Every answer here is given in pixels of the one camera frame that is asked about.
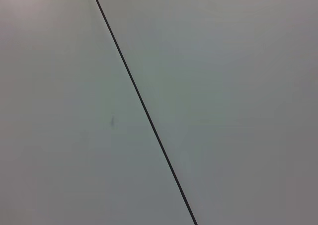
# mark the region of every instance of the gray surface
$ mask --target gray surface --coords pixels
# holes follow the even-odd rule
[[[198,223],[317,224],[318,1],[100,2]]]
[[[192,224],[95,0],[0,0],[0,224]]]

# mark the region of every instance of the black line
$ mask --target black line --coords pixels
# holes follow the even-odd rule
[[[124,62],[124,65],[125,65],[125,67],[126,67],[126,70],[127,70],[127,72],[128,72],[128,75],[129,75],[129,77],[130,77],[130,79],[131,79],[131,82],[132,82],[133,85],[134,85],[134,88],[135,88],[135,90],[136,90],[136,92],[137,92],[137,95],[138,95],[138,97],[139,97],[139,100],[140,100],[140,102],[141,102],[141,104],[142,104],[142,106],[143,106],[143,108],[144,108],[144,111],[145,111],[147,117],[148,117],[148,120],[149,120],[149,122],[150,122],[150,125],[151,125],[151,127],[152,127],[152,129],[153,129],[153,131],[154,131],[154,133],[155,133],[155,136],[156,136],[158,142],[159,142],[159,145],[160,145],[160,147],[161,147],[161,150],[162,150],[162,152],[163,152],[163,154],[164,154],[164,157],[165,157],[165,159],[166,159],[166,161],[167,161],[167,163],[168,163],[168,165],[169,165],[169,168],[170,168],[170,170],[171,170],[171,172],[172,172],[172,175],[173,175],[173,177],[174,177],[174,179],[175,179],[175,181],[176,181],[176,183],[177,183],[177,185],[178,185],[178,188],[179,188],[180,193],[181,193],[181,195],[182,195],[182,197],[183,197],[183,200],[184,200],[184,202],[185,202],[185,204],[186,204],[186,206],[187,206],[187,208],[188,208],[188,211],[189,211],[189,213],[190,213],[190,215],[191,215],[191,217],[192,217],[192,220],[193,220],[193,222],[194,222],[195,225],[198,225],[198,223],[197,223],[197,221],[196,221],[196,219],[195,219],[195,217],[194,217],[194,215],[193,215],[193,212],[192,212],[192,210],[191,210],[191,207],[190,207],[190,205],[189,205],[189,203],[188,203],[188,200],[187,200],[187,198],[185,197],[185,194],[184,194],[183,189],[182,189],[182,187],[181,187],[181,185],[180,185],[180,182],[179,182],[179,180],[178,180],[178,178],[177,178],[177,176],[176,176],[176,174],[175,174],[175,172],[174,172],[174,169],[172,168],[172,165],[171,165],[171,163],[170,163],[170,160],[169,160],[169,158],[168,158],[168,155],[167,155],[167,153],[165,152],[165,149],[164,149],[164,147],[163,147],[163,145],[162,145],[162,142],[161,142],[161,140],[160,140],[160,138],[159,138],[159,135],[158,135],[158,133],[157,133],[157,131],[156,131],[156,128],[155,128],[155,126],[154,126],[154,123],[153,123],[153,121],[152,121],[152,119],[151,119],[151,117],[150,117],[150,115],[149,115],[149,112],[148,112],[148,110],[147,110],[147,108],[146,108],[146,106],[145,106],[145,104],[144,104],[143,99],[141,98],[141,95],[140,95],[140,93],[139,93],[139,90],[138,90],[138,88],[137,88],[137,85],[135,84],[135,81],[134,81],[134,79],[133,79],[133,76],[132,76],[131,73],[130,73],[130,70],[129,70],[128,66],[127,66],[127,63],[126,63],[126,61],[125,61],[125,58],[124,58],[123,54],[121,53],[121,50],[120,50],[119,45],[118,45],[118,43],[117,43],[117,40],[116,40],[116,38],[115,38],[115,36],[114,36],[114,34],[113,34],[113,31],[111,30],[110,25],[109,25],[109,23],[108,23],[108,21],[107,21],[107,19],[106,19],[105,13],[104,13],[103,9],[101,8],[99,1],[96,0],[96,2],[97,2],[98,8],[99,8],[99,10],[100,10],[100,12],[101,12],[101,14],[102,14],[104,20],[105,20],[105,23],[106,23],[106,25],[107,25],[107,27],[108,27],[108,29],[109,29],[109,31],[110,31],[110,34],[111,34],[111,36],[112,36],[112,38],[113,38],[113,40],[114,40],[114,42],[115,42],[115,45],[116,45],[117,50],[118,50],[118,52],[119,52],[119,54],[120,54],[120,57],[121,57],[122,61]]]

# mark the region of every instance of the diagonal line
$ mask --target diagonal line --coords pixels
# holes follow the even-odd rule
[[[157,140],[158,140],[158,142],[159,142],[159,145],[160,145],[161,150],[162,150],[162,152],[163,152],[163,154],[164,154],[164,157],[165,157],[165,159],[166,159],[166,161],[167,161],[167,163],[168,163],[168,165],[169,165],[169,168],[170,168],[170,170],[171,170],[171,173],[172,173],[172,175],[173,175],[173,177],[174,177],[174,179],[175,179],[175,181],[176,181],[176,183],[177,183],[177,185],[178,185],[178,188],[179,188],[180,193],[181,193],[181,195],[182,195],[182,198],[183,198],[183,200],[184,200],[184,202],[185,202],[185,204],[186,204],[186,206],[187,206],[187,209],[188,209],[188,211],[189,211],[189,213],[190,213],[190,215],[191,215],[191,217],[192,217],[192,220],[193,220],[193,222],[194,222],[195,225],[198,225],[198,223],[197,223],[197,221],[196,221],[196,219],[195,219],[195,217],[194,217],[194,215],[193,215],[193,212],[192,212],[192,210],[191,210],[191,207],[190,207],[190,205],[189,205],[189,203],[188,203],[188,200],[187,200],[187,198],[185,197],[185,194],[184,194],[183,189],[182,189],[182,187],[181,187],[181,185],[180,185],[180,182],[179,182],[179,180],[178,180],[178,178],[177,178],[177,176],[176,176],[176,174],[175,174],[175,172],[174,172],[174,169],[172,168],[172,165],[171,165],[171,162],[170,162],[170,160],[169,160],[169,158],[168,158],[168,155],[167,155],[167,153],[165,152],[165,149],[164,149],[164,147],[163,147],[163,145],[162,145],[162,142],[161,142],[161,140],[160,140],[160,138],[159,138],[159,135],[158,135],[157,130],[156,130],[155,126],[154,126],[154,123],[153,123],[153,121],[152,121],[152,119],[151,119],[151,117],[150,117],[150,115],[149,115],[149,112],[148,112],[148,110],[147,110],[147,108],[146,108],[146,106],[145,106],[145,104],[144,104],[143,99],[141,98],[141,95],[140,95],[139,90],[138,90],[138,88],[137,88],[137,85],[136,85],[136,83],[135,83],[135,81],[134,81],[134,79],[133,79],[133,76],[132,76],[131,73],[130,73],[130,70],[129,70],[128,66],[127,66],[127,63],[126,63],[126,61],[125,61],[125,58],[124,58],[124,56],[123,56],[123,54],[122,54],[122,52],[121,52],[121,50],[120,50],[120,48],[119,48],[119,45],[118,45],[117,40],[116,40],[116,38],[115,38],[115,36],[114,36],[114,34],[113,34],[113,31],[111,30],[110,25],[109,25],[109,23],[108,23],[108,21],[107,21],[107,19],[106,19],[105,13],[104,13],[103,9],[101,8],[99,1],[96,0],[96,2],[97,2],[98,8],[99,8],[99,10],[100,10],[100,12],[101,12],[101,14],[102,14],[104,20],[105,20],[105,23],[106,23],[106,25],[107,25],[107,27],[108,27],[108,29],[109,29],[109,31],[110,31],[110,34],[111,34],[111,36],[112,36],[112,38],[113,38],[113,40],[114,40],[114,42],[115,42],[115,45],[116,45],[117,50],[118,50],[118,52],[119,52],[119,54],[120,54],[120,57],[121,57],[122,61],[124,62],[124,65],[125,65],[125,68],[126,68],[126,70],[127,70],[128,75],[129,75],[129,77],[130,77],[130,80],[131,80],[131,82],[132,82],[133,85],[134,85],[134,88],[135,88],[136,93],[137,93],[137,95],[138,95],[138,97],[139,97],[139,100],[140,100],[140,102],[141,102],[141,104],[142,104],[142,106],[143,106],[143,108],[144,108],[144,111],[145,111],[145,113],[146,113],[146,115],[147,115],[147,117],[148,117],[148,120],[149,120],[149,122],[150,122],[151,128],[153,129],[153,131],[154,131],[154,133],[155,133],[155,136],[156,136],[156,138],[157,138]]]

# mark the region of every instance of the white wall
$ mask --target white wall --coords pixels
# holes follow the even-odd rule
[[[0,224],[192,224],[95,0],[0,0]]]
[[[100,2],[198,224],[316,224],[318,1]]]

